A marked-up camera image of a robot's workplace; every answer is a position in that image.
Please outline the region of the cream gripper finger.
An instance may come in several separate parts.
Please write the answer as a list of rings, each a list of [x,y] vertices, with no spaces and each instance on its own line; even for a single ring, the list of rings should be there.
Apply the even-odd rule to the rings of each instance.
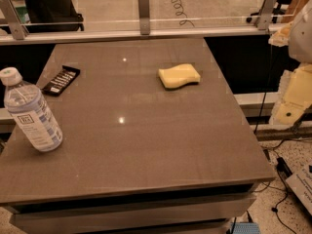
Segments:
[[[294,104],[278,101],[273,109],[269,119],[272,126],[291,127],[303,114],[304,109]]]

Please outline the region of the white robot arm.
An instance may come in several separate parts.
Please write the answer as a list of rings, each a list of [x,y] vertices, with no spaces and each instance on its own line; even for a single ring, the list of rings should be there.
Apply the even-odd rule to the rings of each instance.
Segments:
[[[273,129],[284,130],[292,127],[312,105],[312,0],[293,21],[274,33],[269,43],[287,46],[289,56],[299,62],[294,71],[283,72],[269,119]]]

